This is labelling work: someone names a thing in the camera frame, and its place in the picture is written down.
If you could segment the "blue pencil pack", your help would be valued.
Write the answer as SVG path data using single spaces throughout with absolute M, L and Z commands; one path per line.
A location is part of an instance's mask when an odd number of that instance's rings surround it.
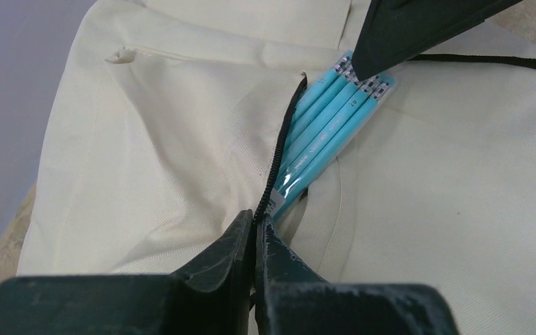
M 283 214 L 317 178 L 393 90 L 380 73 L 359 80 L 347 51 L 298 100 L 272 185 L 266 215 Z

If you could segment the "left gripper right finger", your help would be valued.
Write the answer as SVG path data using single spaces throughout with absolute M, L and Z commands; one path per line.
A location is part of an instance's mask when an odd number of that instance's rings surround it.
M 449 304 L 428 285 L 330 283 L 258 224 L 255 321 L 260 334 L 458 334 Z

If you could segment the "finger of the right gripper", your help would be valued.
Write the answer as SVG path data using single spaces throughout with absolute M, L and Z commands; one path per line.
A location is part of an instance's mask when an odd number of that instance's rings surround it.
M 372 1 L 352 55 L 364 80 L 483 23 L 517 0 Z

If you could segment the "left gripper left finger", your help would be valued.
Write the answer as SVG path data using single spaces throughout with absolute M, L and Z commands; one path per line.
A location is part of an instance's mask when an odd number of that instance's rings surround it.
M 169 274 L 25 276 L 0 284 L 0 334 L 245 334 L 253 212 Z

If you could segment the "cream canvas backpack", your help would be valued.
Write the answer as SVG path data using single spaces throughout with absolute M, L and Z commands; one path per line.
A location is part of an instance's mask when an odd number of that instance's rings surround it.
M 97 1 L 47 125 L 18 274 L 171 272 L 258 205 L 286 108 L 367 1 Z M 536 334 L 536 70 L 409 62 L 278 224 L 329 281 L 425 283 Z

